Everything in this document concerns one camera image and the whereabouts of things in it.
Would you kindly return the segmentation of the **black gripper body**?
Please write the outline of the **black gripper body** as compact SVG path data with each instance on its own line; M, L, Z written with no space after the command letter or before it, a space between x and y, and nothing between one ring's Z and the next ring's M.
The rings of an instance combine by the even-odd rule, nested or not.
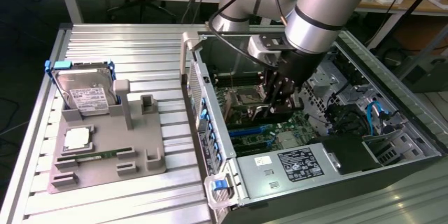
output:
M267 95L274 95L274 91L280 82L283 84L290 82L294 87L300 90L326 55L326 52L308 54L300 50L283 51L276 62L276 67L274 69L266 68L264 70Z

